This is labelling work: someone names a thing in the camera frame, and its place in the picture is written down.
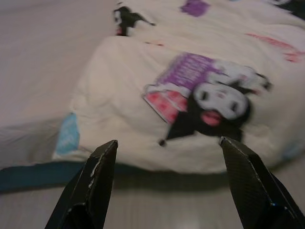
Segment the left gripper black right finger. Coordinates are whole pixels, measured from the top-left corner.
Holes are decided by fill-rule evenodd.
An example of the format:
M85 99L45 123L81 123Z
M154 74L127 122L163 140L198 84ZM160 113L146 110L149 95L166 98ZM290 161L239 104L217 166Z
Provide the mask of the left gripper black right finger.
M245 229L303 229L305 217L281 181L257 153L221 137L230 191Z

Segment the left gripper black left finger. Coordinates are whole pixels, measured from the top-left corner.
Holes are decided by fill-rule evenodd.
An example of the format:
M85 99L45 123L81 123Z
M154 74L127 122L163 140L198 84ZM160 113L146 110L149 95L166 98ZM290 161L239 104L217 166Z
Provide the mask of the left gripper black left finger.
M110 201L118 142L95 149L64 188L47 229L102 229Z

